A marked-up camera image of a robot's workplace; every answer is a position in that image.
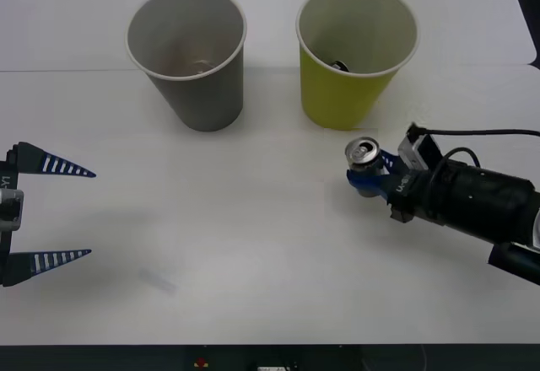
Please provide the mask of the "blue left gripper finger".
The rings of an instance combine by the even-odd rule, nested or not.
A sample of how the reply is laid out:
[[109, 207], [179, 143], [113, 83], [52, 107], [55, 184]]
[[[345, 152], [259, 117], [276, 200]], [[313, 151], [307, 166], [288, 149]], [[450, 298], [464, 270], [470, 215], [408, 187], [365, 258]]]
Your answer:
[[21, 252], [8, 255], [1, 285], [12, 287], [90, 254], [92, 250]]
[[27, 142], [16, 145], [16, 166], [19, 173], [29, 175], [96, 177], [91, 170]]

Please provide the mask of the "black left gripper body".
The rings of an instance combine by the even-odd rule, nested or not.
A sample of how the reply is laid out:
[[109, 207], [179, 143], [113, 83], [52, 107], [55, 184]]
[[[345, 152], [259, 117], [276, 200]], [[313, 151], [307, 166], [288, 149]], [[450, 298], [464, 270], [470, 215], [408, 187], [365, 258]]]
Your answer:
[[20, 227], [20, 192], [15, 152], [8, 151], [1, 162], [1, 274], [12, 244], [12, 233]]

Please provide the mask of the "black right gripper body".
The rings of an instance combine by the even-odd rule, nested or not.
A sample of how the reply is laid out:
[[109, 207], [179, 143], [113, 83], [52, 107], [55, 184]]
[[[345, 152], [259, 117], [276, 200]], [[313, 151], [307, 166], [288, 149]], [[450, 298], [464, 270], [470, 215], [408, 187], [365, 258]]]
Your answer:
[[409, 170], [401, 174], [383, 175], [381, 195], [391, 209], [391, 218], [407, 223], [414, 218], [430, 222], [425, 207], [430, 171]]

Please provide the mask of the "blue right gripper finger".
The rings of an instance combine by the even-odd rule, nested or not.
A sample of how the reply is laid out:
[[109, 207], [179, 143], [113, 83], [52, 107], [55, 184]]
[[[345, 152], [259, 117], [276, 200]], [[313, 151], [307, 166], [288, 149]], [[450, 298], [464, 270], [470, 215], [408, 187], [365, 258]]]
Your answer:
[[367, 175], [365, 172], [347, 170], [348, 183], [363, 197], [387, 197], [384, 182], [388, 175]]
[[400, 172], [400, 157], [388, 153], [386, 150], [381, 150], [381, 157], [383, 160], [384, 168], [388, 174], [397, 174]]

